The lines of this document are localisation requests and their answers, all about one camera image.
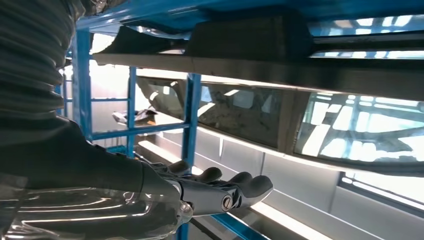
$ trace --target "window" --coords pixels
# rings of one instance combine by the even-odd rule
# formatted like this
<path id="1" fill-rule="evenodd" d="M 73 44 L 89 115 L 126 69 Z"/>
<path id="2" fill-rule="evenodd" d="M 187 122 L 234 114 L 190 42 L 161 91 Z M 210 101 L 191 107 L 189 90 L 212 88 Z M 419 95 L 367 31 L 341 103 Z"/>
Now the window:
<path id="1" fill-rule="evenodd" d="M 422 162 L 423 104 L 384 97 L 314 93 L 295 151 L 341 161 Z"/>
<path id="2" fill-rule="evenodd" d="M 250 109 L 253 105 L 253 98 L 255 94 L 252 91 L 246 91 L 246 90 L 236 90 L 236 91 L 237 92 L 234 93 L 232 97 L 232 104 L 240 108 Z M 231 92 L 234 92 L 234 90 L 231 90 L 224 95 L 229 96 L 229 93 Z"/>
<path id="3" fill-rule="evenodd" d="M 296 153 L 340 161 L 424 161 L 424 102 L 364 95 L 313 93 Z M 424 178 L 343 174 L 340 186 L 424 216 Z"/>

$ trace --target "bolt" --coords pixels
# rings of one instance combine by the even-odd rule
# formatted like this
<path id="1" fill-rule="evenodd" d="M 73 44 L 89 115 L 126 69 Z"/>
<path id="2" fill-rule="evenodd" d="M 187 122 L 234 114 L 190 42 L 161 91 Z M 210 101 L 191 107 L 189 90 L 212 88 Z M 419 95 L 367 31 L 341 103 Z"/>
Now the bolt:
<path id="1" fill-rule="evenodd" d="M 224 196 L 224 198 L 222 199 L 222 210 L 224 212 L 227 212 L 231 209 L 231 206 L 233 205 L 233 199 L 231 198 L 230 195 L 226 195 Z"/>

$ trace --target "blue metal bar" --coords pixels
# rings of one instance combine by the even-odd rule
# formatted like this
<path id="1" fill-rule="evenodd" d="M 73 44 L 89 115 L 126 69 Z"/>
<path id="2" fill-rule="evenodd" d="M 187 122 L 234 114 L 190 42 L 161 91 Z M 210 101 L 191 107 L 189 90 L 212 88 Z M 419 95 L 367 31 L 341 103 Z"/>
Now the blue metal bar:
<path id="1" fill-rule="evenodd" d="M 110 146 L 106 148 L 106 151 L 113 154 L 115 153 L 125 154 L 127 152 L 127 148 L 124 145 Z"/>
<path id="2" fill-rule="evenodd" d="M 85 138 L 93 140 L 91 79 L 90 79 L 90 32 L 78 30 L 72 41 L 72 109 L 73 120 L 80 126 Z"/>
<path id="3" fill-rule="evenodd" d="M 97 132 L 93 134 L 92 139 L 93 140 L 111 139 L 111 138 L 125 137 L 130 135 L 137 135 L 137 134 L 148 134 L 148 133 L 169 131 L 169 130 L 175 130 L 175 129 L 186 129 L 189 127 L 190 125 L 186 123 L 173 123 L 173 124 L 164 124 L 159 126 L 135 127 L 128 130 Z"/>
<path id="4" fill-rule="evenodd" d="M 250 228 L 246 223 L 227 213 L 212 215 L 212 217 L 243 240 L 270 240 L 268 237 Z"/>
<path id="5" fill-rule="evenodd" d="M 198 128 L 198 110 L 202 95 L 202 75 L 190 73 L 187 78 L 185 91 L 184 122 L 190 125 L 184 129 L 182 135 L 181 159 L 191 167 L 195 162 L 196 133 Z M 183 224 L 177 232 L 178 240 L 187 240 L 189 237 L 189 226 Z"/>
<path id="6" fill-rule="evenodd" d="M 128 80 L 128 105 L 127 105 L 127 111 L 126 111 L 126 124 L 128 129 L 134 128 L 134 121 L 135 121 L 135 115 L 136 115 L 136 67 L 130 66 L 129 67 L 129 80 Z M 126 137 L 126 154 L 130 157 L 134 157 L 134 142 L 135 142 L 136 136 L 135 135 L 129 135 Z"/>

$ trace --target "blue metal frame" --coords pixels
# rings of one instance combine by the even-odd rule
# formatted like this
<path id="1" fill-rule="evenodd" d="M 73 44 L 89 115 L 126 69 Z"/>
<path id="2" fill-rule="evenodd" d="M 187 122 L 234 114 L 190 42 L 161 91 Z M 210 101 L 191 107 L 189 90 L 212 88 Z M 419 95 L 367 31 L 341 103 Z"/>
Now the blue metal frame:
<path id="1" fill-rule="evenodd" d="M 136 75 L 137 68 L 136 67 L 129 67 L 129 81 L 128 81 L 128 98 L 130 101 L 127 105 L 127 111 L 126 111 L 126 126 L 128 129 L 134 128 L 134 121 L 135 121 L 135 111 L 136 111 Z M 136 136 L 135 135 L 128 135 L 126 137 L 126 152 L 129 157 L 134 158 L 134 142 L 135 142 Z"/>
<path id="2" fill-rule="evenodd" d="M 235 233 L 243 240 L 269 240 L 268 237 L 251 229 L 246 223 L 232 217 L 227 213 L 212 215 L 212 218 L 214 218 L 218 223 L 228 228 L 231 232 Z"/>
<path id="3" fill-rule="evenodd" d="M 85 138 L 93 140 L 91 78 L 90 78 L 90 32 L 78 30 L 72 41 L 72 113 Z"/>
<path id="4" fill-rule="evenodd" d="M 158 0 L 151 5 L 146 4 L 134 4 L 133 1 L 119 6 L 113 11 L 103 15 L 94 16 L 80 20 L 77 23 L 77 33 L 73 40 L 72 50 L 72 64 L 74 67 L 74 74 L 72 80 L 72 106 L 73 106 L 73 119 L 81 125 L 81 130 L 85 137 L 89 141 L 127 137 L 126 153 L 130 157 L 134 156 L 134 141 L 135 135 L 147 134 L 154 132 L 169 131 L 175 129 L 184 129 L 183 131 L 183 144 L 181 159 L 186 161 L 190 166 L 193 166 L 196 149 L 196 133 L 198 126 L 198 109 L 202 94 L 201 88 L 201 75 L 189 73 L 186 85 L 186 96 L 184 105 L 184 122 L 166 124 L 159 126 L 147 126 L 147 127 L 135 127 L 134 115 L 135 115 L 135 87 L 136 87 L 136 68 L 130 66 L 129 69 L 129 81 L 128 81 L 128 98 L 91 98 L 91 79 L 89 73 L 89 64 L 92 56 L 89 54 L 90 51 L 90 33 L 89 31 L 99 30 L 99 27 L 110 26 L 116 24 L 119 21 L 134 21 L 139 19 L 143 15 L 152 15 L 154 13 L 166 12 L 159 7 L 163 3 L 166 4 L 166 8 L 177 9 L 187 5 L 187 1 L 182 3 L 180 1 L 167 2 L 166 0 Z M 214 2 L 214 0 L 202 0 L 203 3 Z M 92 128 L 92 102 L 109 102 L 109 101 L 128 101 L 127 106 L 127 130 L 116 130 L 108 132 L 95 132 L 93 133 Z M 110 148 L 111 151 L 123 149 L 122 146 Z M 257 233 L 249 226 L 233 218 L 228 214 L 216 215 L 214 218 L 231 231 L 239 235 L 242 239 L 255 239 L 255 240 L 266 240 L 267 238 Z M 188 225 L 184 224 L 180 227 L 177 232 L 178 240 L 188 239 Z"/>

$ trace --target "light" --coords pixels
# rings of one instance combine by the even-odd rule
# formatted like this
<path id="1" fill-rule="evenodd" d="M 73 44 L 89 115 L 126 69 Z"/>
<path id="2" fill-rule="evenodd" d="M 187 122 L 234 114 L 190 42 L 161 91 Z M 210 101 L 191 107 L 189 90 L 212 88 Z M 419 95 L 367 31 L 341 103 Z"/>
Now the light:
<path id="1" fill-rule="evenodd" d="M 370 34 L 370 33 L 371 33 L 371 29 L 358 28 L 358 29 L 355 30 L 356 35 Z"/>
<path id="2" fill-rule="evenodd" d="M 328 236 L 320 233 L 319 231 L 301 223 L 300 221 L 295 220 L 294 218 L 287 216 L 286 214 L 276 210 L 275 208 L 263 202 L 258 202 L 251 208 L 306 239 L 332 240 Z"/>
<path id="3" fill-rule="evenodd" d="M 229 91 L 229 92 L 227 92 L 227 93 L 225 93 L 224 95 L 225 96 L 232 96 L 232 95 L 234 95 L 234 94 L 236 94 L 236 93 L 238 93 L 239 92 L 239 90 L 231 90 L 231 91 Z"/>
<path id="4" fill-rule="evenodd" d="M 403 27 L 411 21 L 411 18 L 412 18 L 412 15 L 398 16 L 394 25 L 398 27 Z"/>
<path id="5" fill-rule="evenodd" d="M 210 102 L 210 103 L 202 106 L 201 108 L 199 108 L 198 111 L 197 111 L 197 117 L 200 117 L 202 114 L 204 114 L 206 111 L 208 111 L 213 106 L 215 106 L 215 103 Z"/>
<path id="6" fill-rule="evenodd" d="M 163 87 L 163 94 L 165 94 L 165 95 L 169 95 L 170 94 L 170 87 L 169 86 L 164 86 Z"/>
<path id="7" fill-rule="evenodd" d="M 335 20 L 334 23 L 344 29 L 351 29 L 353 28 L 352 23 L 350 20 Z"/>
<path id="8" fill-rule="evenodd" d="M 351 179 L 347 178 L 347 177 L 343 177 L 341 179 L 342 182 L 347 183 L 347 184 L 352 184 L 354 181 L 352 181 Z"/>
<path id="9" fill-rule="evenodd" d="M 387 16 L 384 18 L 383 27 L 390 27 L 392 25 L 393 17 Z"/>
<path id="10" fill-rule="evenodd" d="M 18 211 L 19 213 L 55 213 L 55 212 L 80 212 L 80 211 L 92 211 L 92 210 L 103 210 L 103 209 L 115 209 L 121 207 L 120 205 L 105 206 L 98 208 L 83 208 L 83 209 L 61 209 L 61 210 L 31 210 L 31 211 Z"/>
<path id="11" fill-rule="evenodd" d="M 125 218 L 125 217 L 128 217 L 128 215 L 97 216 L 97 217 L 84 217 L 84 218 L 71 218 L 71 219 L 23 220 L 22 223 L 25 224 L 25 223 L 73 222 L 73 221 L 116 219 L 116 218 Z"/>
<path id="12" fill-rule="evenodd" d="M 20 235 L 6 235 L 6 237 L 9 238 L 9 239 L 23 239 L 24 238 L 24 236 L 20 236 Z"/>
<path id="13" fill-rule="evenodd" d="M 361 26 L 371 26 L 373 25 L 374 18 L 363 18 L 356 20 L 359 25 Z"/>
<path id="14" fill-rule="evenodd" d="M 158 93 L 157 91 L 155 91 L 154 93 L 152 93 L 152 94 L 150 95 L 150 97 L 149 97 L 148 99 L 150 99 L 150 101 L 153 101 L 153 99 L 155 99 L 155 97 L 156 97 L 157 95 L 159 95 L 159 93 Z"/>
<path id="15" fill-rule="evenodd" d="M 110 198 L 102 198 L 99 201 L 94 201 L 87 204 L 78 204 L 78 205 L 64 205 L 64 206 L 22 206 L 21 209 L 56 209 L 56 208 L 73 208 L 73 207 L 81 207 L 81 206 L 87 206 L 87 205 L 93 205 L 93 204 L 99 204 L 103 203 L 107 200 L 110 200 Z"/>

